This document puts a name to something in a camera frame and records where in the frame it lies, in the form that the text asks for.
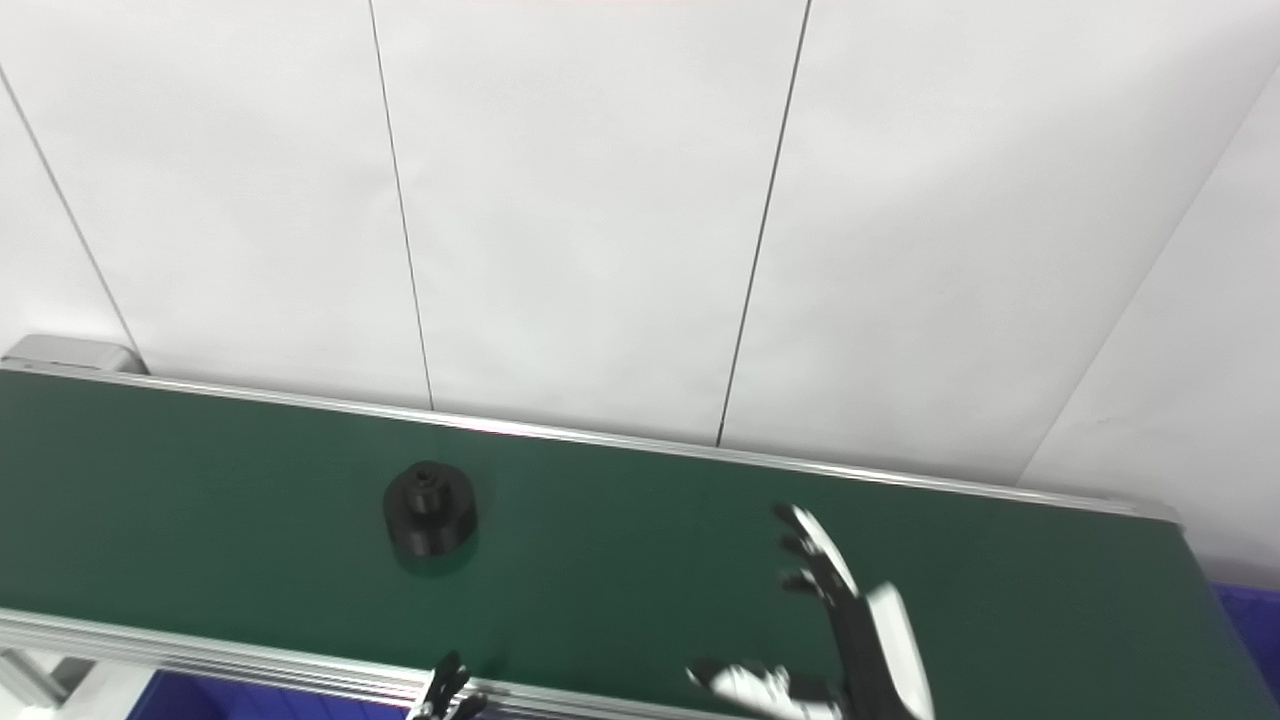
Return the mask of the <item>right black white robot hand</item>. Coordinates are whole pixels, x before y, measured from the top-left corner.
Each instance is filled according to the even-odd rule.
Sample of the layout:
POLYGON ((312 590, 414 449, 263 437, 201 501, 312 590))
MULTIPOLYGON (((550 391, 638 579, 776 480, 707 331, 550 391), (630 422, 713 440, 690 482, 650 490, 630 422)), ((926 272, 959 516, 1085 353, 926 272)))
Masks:
POLYGON ((829 620, 840 676, 824 679, 782 665, 698 659, 686 666, 689 680, 765 719, 933 719, 931 684, 899 589, 886 582, 864 591, 809 510, 777 503, 773 512, 788 528, 781 546, 805 562, 781 585, 819 600, 829 620))

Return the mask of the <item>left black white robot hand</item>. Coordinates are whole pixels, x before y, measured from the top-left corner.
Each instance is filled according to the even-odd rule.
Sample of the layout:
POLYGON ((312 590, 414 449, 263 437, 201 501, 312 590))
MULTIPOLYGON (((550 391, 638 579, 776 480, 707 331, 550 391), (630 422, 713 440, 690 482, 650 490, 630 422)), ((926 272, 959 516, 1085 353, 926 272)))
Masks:
POLYGON ((431 670, 404 719, 477 719, 489 698, 480 691, 468 691, 470 679, 460 652, 448 652, 431 670))

